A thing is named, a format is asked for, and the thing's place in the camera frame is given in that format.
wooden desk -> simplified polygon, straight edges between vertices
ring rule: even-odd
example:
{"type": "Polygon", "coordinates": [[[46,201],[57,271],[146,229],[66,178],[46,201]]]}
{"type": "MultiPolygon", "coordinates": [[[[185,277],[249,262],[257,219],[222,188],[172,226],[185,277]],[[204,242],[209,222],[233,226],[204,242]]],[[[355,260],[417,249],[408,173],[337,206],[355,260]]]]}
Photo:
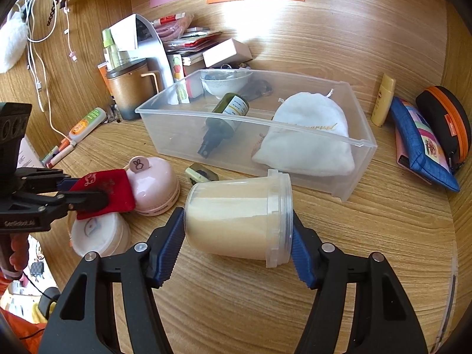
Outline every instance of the wooden desk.
{"type": "MultiPolygon", "coordinates": [[[[383,252],[395,269],[418,315],[428,346],[440,331],[448,302],[455,233],[447,196],[400,169],[389,127],[372,126],[378,150],[346,203],[328,194],[294,187],[294,208],[305,226],[346,253],[368,256],[383,252]]],[[[156,155],[140,121],[103,125],[65,158],[59,168],[81,177],[92,171],[122,168],[135,155],[156,155]]],[[[169,160],[180,179],[184,206],[190,189],[183,173],[191,164],[169,160]]],[[[220,178],[240,173],[215,168],[220,178]]],[[[158,217],[125,215],[132,243],[147,240],[163,226],[171,211],[158,217]]],[[[80,258],[69,247],[65,219],[38,236],[51,272],[63,288],[80,258]]],[[[116,316],[120,343],[131,353],[120,286],[116,316]]],[[[162,323],[174,352],[294,352],[312,307],[315,292],[298,280],[290,262],[276,269],[263,261],[204,254],[183,243],[172,278],[155,292],[162,323]]],[[[337,353],[346,350],[353,316],[355,286],[348,286],[337,353]]]]}

pink wallet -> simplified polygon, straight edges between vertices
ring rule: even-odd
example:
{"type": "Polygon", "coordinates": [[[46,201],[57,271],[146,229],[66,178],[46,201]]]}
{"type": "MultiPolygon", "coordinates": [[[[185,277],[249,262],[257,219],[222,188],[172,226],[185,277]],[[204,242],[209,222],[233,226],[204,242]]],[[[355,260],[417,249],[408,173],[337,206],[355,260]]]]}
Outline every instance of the pink wallet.
{"type": "Polygon", "coordinates": [[[417,174],[416,172],[410,169],[410,159],[408,157],[408,152],[405,149],[405,146],[403,145],[402,136],[400,135],[400,132],[398,131],[396,127],[395,127],[395,142],[396,142],[396,163],[399,166],[401,166],[403,169],[406,169],[412,172],[415,176],[418,176],[424,182],[431,185],[430,180],[424,178],[423,176],[417,174]]]}

orange zipper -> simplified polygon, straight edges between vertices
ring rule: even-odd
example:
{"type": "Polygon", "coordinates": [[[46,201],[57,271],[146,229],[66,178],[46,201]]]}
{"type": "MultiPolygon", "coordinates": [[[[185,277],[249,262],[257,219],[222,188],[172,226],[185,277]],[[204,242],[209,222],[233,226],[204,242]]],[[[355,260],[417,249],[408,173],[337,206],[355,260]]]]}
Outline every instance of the orange zipper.
{"type": "Polygon", "coordinates": [[[449,98],[436,86],[430,86],[426,89],[429,93],[433,94],[440,104],[445,108],[449,116],[451,117],[454,128],[457,130],[457,140],[459,141],[459,163],[463,163],[467,157],[467,151],[469,150],[469,141],[467,139],[467,131],[464,123],[462,122],[461,115],[457,111],[457,108],[449,100],[449,98]]]}

pink container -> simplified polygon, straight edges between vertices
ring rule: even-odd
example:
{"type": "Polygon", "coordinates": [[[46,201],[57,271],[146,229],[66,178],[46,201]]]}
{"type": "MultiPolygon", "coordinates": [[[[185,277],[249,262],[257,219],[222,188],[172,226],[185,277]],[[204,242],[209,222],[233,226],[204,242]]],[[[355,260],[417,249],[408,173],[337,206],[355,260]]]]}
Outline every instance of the pink container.
{"type": "Polygon", "coordinates": [[[171,164],[158,157],[133,157],[127,175],[136,200],[136,211],[143,216],[165,213],[180,194],[180,183],[171,164]]]}

container lid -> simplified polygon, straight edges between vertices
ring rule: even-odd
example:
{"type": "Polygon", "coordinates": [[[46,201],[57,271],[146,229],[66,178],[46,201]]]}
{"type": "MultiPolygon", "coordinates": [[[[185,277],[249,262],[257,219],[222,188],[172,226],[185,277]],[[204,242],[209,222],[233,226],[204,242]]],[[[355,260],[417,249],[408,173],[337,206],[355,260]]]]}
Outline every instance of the container lid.
{"type": "Polygon", "coordinates": [[[70,232],[72,248],[81,257],[88,252],[97,252],[101,257],[110,255],[121,241],[124,224],[119,213],[75,220],[70,232]]]}
{"type": "Polygon", "coordinates": [[[175,198],[177,175],[168,161],[159,157],[133,157],[127,175],[136,200],[136,211],[159,209],[175,198]]]}
{"type": "Polygon", "coordinates": [[[102,30],[101,35],[103,36],[104,48],[107,48],[115,43],[115,41],[113,41],[112,30],[110,28],[102,30]]]}
{"type": "Polygon", "coordinates": [[[269,169],[271,180],[267,193],[267,214],[278,215],[278,222],[267,223],[266,267],[276,268],[289,262],[292,251],[293,199],[290,175],[269,169]]]}
{"type": "Polygon", "coordinates": [[[146,64],[147,64],[147,59],[145,58],[140,58],[139,60],[134,60],[129,63],[124,63],[123,65],[120,65],[118,68],[110,70],[107,73],[107,78],[111,79],[111,78],[122,76],[126,73],[133,72],[134,70],[139,69],[146,64]]]}
{"type": "Polygon", "coordinates": [[[395,91],[396,80],[384,74],[382,77],[382,86],[390,92],[395,91]]]}

